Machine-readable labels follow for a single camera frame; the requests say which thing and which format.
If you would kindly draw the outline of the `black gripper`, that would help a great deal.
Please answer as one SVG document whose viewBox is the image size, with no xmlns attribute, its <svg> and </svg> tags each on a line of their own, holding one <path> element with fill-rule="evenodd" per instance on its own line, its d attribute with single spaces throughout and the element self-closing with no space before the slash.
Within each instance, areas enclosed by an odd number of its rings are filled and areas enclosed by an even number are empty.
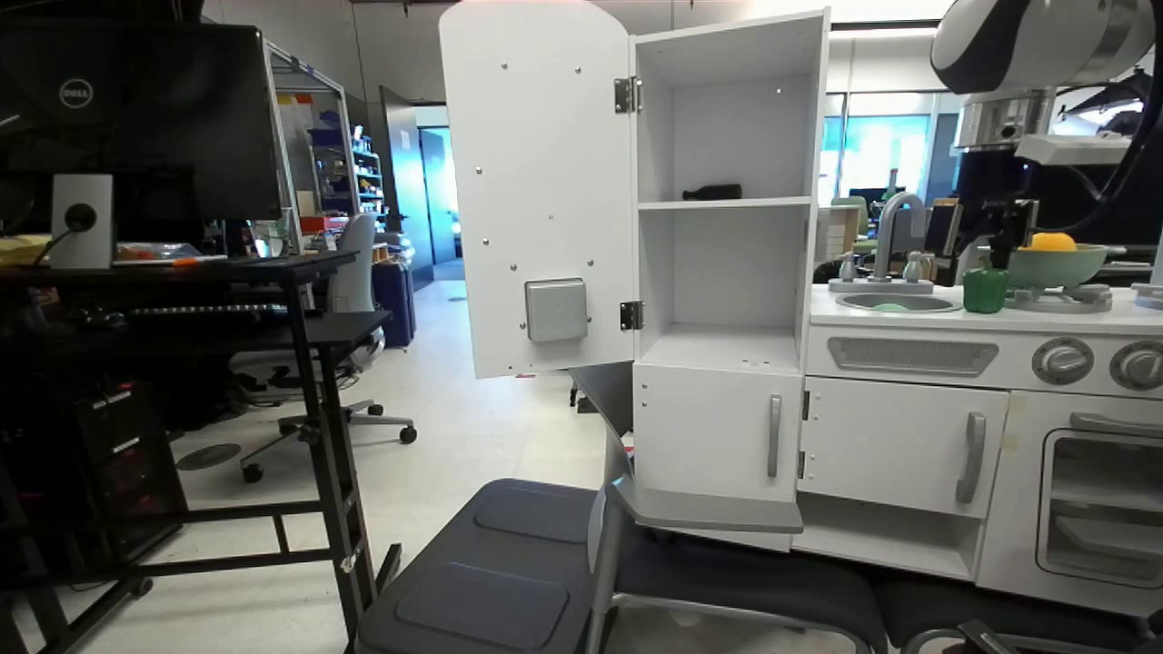
<svg viewBox="0 0 1163 654">
<path fill-rule="evenodd" d="M 1031 163 L 1014 153 L 967 153 L 958 163 L 958 254 L 991 249 L 1004 261 L 1030 231 Z"/>
</svg>

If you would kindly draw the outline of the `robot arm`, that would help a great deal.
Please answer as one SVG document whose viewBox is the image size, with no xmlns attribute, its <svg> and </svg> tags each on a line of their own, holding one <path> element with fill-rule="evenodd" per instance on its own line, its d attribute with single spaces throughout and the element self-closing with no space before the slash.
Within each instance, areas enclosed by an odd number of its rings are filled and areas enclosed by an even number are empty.
<svg viewBox="0 0 1163 654">
<path fill-rule="evenodd" d="M 1006 261 L 1031 231 L 1149 249 L 1163 215 L 1159 0 L 954 0 L 933 78 L 962 97 L 955 251 Z M 1132 132 L 1054 136 L 1066 91 L 1138 94 Z"/>
</svg>

